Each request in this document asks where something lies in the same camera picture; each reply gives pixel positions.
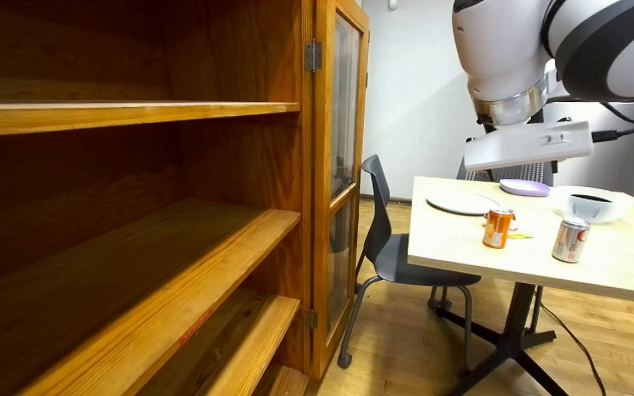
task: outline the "wooden floor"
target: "wooden floor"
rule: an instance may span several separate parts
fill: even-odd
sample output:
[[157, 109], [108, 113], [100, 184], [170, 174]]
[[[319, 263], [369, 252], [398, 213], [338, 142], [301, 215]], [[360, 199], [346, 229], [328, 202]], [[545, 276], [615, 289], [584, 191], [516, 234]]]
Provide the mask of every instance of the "wooden floor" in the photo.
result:
[[[393, 231], [408, 231], [410, 207], [391, 205]], [[369, 202], [360, 202], [359, 242], [371, 218]], [[499, 330], [505, 322], [511, 282], [483, 279], [473, 285], [473, 318]], [[424, 287], [374, 283], [363, 301], [355, 334], [352, 365], [342, 369], [335, 361], [316, 396], [418, 396], [447, 394], [458, 377], [462, 332], [424, 305]], [[458, 289], [450, 293], [453, 309], [461, 307]], [[595, 294], [545, 287], [543, 304], [556, 311], [589, 349], [609, 396], [634, 396], [634, 304]], [[540, 330], [554, 330], [556, 340], [537, 344], [528, 354], [572, 396], [601, 394], [592, 369], [577, 342], [541, 311]], [[473, 336], [473, 362], [494, 349]], [[505, 362], [472, 396], [534, 396], [545, 394], [518, 362]]]

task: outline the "table leg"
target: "table leg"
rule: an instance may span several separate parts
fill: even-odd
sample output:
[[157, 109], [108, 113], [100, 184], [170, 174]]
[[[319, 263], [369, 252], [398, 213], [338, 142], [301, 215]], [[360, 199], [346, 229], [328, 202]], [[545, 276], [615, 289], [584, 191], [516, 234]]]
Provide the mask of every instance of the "table leg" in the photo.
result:
[[[479, 365], [476, 365], [456, 387], [452, 394], [465, 394], [476, 382], [479, 382], [487, 373], [491, 373], [498, 365], [501, 365], [507, 359], [516, 359], [520, 367], [524, 367], [545, 392], [551, 394], [566, 394], [524, 349], [553, 340], [554, 332], [526, 332], [526, 318], [532, 304], [534, 285], [532, 283], [516, 283], [511, 307], [507, 315], [507, 326], [501, 334], [485, 328], [473, 326], [472, 330], [479, 334], [483, 339], [496, 342], [496, 351], [485, 359]], [[445, 318], [452, 318], [453, 322], [462, 322], [452, 311], [437, 311]]]

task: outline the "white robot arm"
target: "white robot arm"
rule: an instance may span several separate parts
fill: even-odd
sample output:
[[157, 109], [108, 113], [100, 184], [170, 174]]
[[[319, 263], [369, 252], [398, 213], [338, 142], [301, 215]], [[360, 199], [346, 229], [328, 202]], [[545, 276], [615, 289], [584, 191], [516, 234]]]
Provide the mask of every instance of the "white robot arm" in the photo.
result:
[[468, 169], [589, 153], [578, 123], [526, 123], [549, 58], [571, 97], [634, 99], [634, 0], [456, 0], [453, 37], [478, 119], [498, 130], [466, 147]]

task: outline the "table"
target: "table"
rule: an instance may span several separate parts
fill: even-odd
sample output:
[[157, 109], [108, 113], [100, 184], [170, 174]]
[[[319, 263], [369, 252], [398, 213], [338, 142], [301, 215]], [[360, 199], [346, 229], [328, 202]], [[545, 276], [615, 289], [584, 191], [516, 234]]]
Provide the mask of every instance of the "table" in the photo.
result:
[[[509, 239], [507, 249], [483, 244], [483, 218], [456, 215], [428, 205], [441, 194], [479, 194], [516, 210], [526, 239]], [[473, 326], [473, 332], [498, 342], [496, 351], [468, 372], [453, 394], [465, 394], [507, 359], [516, 359], [551, 394], [566, 394], [524, 349], [554, 339], [553, 332], [526, 332], [534, 285], [568, 287], [634, 301], [634, 197], [628, 213], [607, 224], [592, 224], [581, 260], [563, 263], [551, 255], [560, 213], [551, 197], [505, 194], [498, 182], [413, 178], [410, 245], [412, 263], [458, 272], [491, 275], [516, 282], [501, 334]]]

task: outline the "white wall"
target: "white wall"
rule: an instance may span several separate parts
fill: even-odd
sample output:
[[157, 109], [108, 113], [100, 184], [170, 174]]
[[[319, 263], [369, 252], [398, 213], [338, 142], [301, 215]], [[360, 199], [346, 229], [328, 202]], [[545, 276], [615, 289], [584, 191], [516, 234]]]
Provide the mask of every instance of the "white wall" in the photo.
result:
[[[465, 138], [483, 134], [452, 37], [452, 0], [363, 0], [369, 15], [363, 157], [380, 153], [393, 197], [412, 178], [453, 176]], [[549, 119], [588, 119], [592, 127], [628, 127], [595, 102], [551, 106]], [[634, 196], [634, 135], [598, 142], [588, 157], [560, 163], [556, 184], [592, 184]]]

